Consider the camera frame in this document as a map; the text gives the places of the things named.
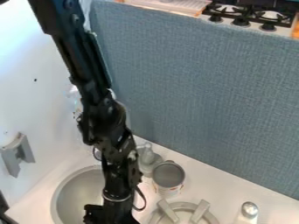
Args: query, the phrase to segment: metal bowl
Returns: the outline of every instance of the metal bowl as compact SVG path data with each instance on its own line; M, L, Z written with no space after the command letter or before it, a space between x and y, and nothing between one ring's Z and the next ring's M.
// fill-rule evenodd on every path
M83 168L63 180L51 202L55 224L82 224L86 204L102 205L104 184L100 166Z

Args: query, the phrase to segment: stove burner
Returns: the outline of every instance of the stove burner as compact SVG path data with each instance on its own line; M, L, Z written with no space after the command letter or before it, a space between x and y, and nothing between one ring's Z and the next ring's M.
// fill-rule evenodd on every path
M269 22L261 25L260 29L265 32L275 32L276 31L275 25L273 23L269 23Z
M221 5L214 5L213 10L225 14L236 14L236 13L243 13L244 9L230 4L221 4Z
M259 11L256 13L256 16L258 18L264 18L264 19L269 19L269 20L274 20L274 21L282 21L285 19L288 19L288 17L282 15L281 13L277 11L272 11L272 10L265 10L265 11Z
M245 17L237 17L234 19L234 21L232 22L233 25L238 25L241 27L249 27L250 23L248 21L248 19L246 19Z
M209 17L209 20L214 23L222 23L223 22L222 17L218 14L212 14L211 17Z

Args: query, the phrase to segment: cable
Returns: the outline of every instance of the cable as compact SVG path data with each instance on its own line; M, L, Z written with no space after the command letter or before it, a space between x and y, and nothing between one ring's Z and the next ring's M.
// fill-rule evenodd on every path
M146 204L147 204L147 201L146 201L146 198L143 194L143 192L140 190L140 188L137 186L136 187L136 191L137 193L140 195L140 197L143 199L144 201L144 206L142 208L139 208L139 207L136 207L135 205L133 205L133 208L137 211L137 212L141 212L144 210L144 208L146 207Z

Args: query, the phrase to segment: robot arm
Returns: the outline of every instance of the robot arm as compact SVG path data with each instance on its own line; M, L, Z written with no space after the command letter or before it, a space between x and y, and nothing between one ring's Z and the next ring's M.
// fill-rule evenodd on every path
M29 0L44 31L52 36L81 94L83 113L78 126L83 142L102 153L106 184L103 206L86 205L86 224L138 223L131 210L142 174L136 144L126 127L125 109L110 91L108 71L95 35L83 28L84 15L78 0Z

